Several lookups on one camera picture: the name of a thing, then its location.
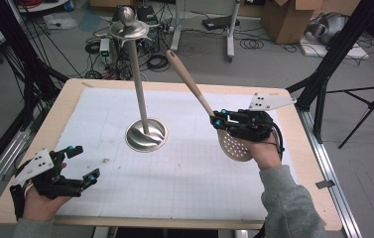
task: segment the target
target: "metal pole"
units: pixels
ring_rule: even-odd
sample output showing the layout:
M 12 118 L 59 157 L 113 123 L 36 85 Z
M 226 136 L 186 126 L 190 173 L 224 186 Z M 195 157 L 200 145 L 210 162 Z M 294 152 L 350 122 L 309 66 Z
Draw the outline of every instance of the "metal pole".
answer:
M 147 120 L 146 103 L 144 101 L 143 84 L 140 78 L 140 68 L 138 66 L 137 49 L 135 41 L 128 41 L 130 52 L 131 70 L 135 83 L 135 91 L 137 93 L 138 107 L 140 108 L 141 124 L 143 125 L 144 134 L 150 134 L 149 122 Z

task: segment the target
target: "gray sleeve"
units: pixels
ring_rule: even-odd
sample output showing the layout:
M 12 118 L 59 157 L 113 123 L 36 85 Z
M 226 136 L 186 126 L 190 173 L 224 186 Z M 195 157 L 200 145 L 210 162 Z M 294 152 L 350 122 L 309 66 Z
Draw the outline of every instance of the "gray sleeve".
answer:
M 288 166 L 261 171 L 260 177 L 265 188 L 261 199 L 268 211 L 267 237 L 326 236 L 310 193 L 295 184 Z
M 53 223 L 53 221 L 40 222 L 20 218 L 13 238 L 50 238 Z

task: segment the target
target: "floor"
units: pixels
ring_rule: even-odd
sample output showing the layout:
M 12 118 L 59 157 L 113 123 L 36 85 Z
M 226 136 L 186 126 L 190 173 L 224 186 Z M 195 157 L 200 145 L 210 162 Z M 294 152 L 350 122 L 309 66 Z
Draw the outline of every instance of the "floor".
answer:
M 73 66 L 83 72 L 89 66 L 88 53 L 84 50 L 85 41 L 92 37 L 92 32 L 107 26 L 106 21 L 98 15 L 110 15 L 94 13 L 85 6 L 76 8 L 70 15 L 78 26 L 71 30 L 53 31 L 50 37 Z M 186 13 L 183 28 L 204 31 L 200 23 L 204 18 L 205 16 Z M 237 33 L 260 28 L 258 19 L 241 20 Z M 260 35 L 264 31 L 242 33 Z M 320 58 L 304 57 L 300 49 L 291 53 L 267 41 L 263 41 L 264 47 L 261 49 L 244 49 L 240 46 L 241 41 L 236 40 L 235 58 L 233 62 L 229 62 L 223 36 L 225 33 L 207 35 L 196 31 L 183 32 L 179 56 L 197 83 L 285 88 L 310 76 L 321 61 Z M 236 34 L 235 37 L 249 38 L 241 34 Z M 53 68 L 66 75 L 76 75 L 51 42 L 45 36 L 41 36 L 41 39 Z M 332 76 L 328 90 L 374 86 L 374 46 L 362 47 L 366 52 L 372 53 L 369 59 L 360 64 L 352 59 L 344 60 Z M 102 66 L 97 63 L 94 68 L 101 70 Z M 181 82 L 172 68 L 164 72 L 144 70 L 142 73 L 149 81 Z M 364 90 L 357 94 L 369 101 L 374 99 L 374 90 Z M 14 76 L 7 63 L 0 63 L 0 137 L 22 107 L 23 102 Z M 344 93 L 328 94 L 322 139 L 361 234 L 370 238 L 374 237 L 374 112 L 341 150 L 337 148 L 366 109 L 366 104 Z M 0 194 L 5 185 L 6 182 L 1 182 Z M 12 225 L 0 225 L 0 237 L 9 236 L 13 230 Z M 92 232 L 93 227 L 57 226 L 53 237 L 91 237 Z M 255 231 L 250 231 L 250 237 L 253 234 Z M 345 234 L 328 232 L 328 237 L 345 237 Z

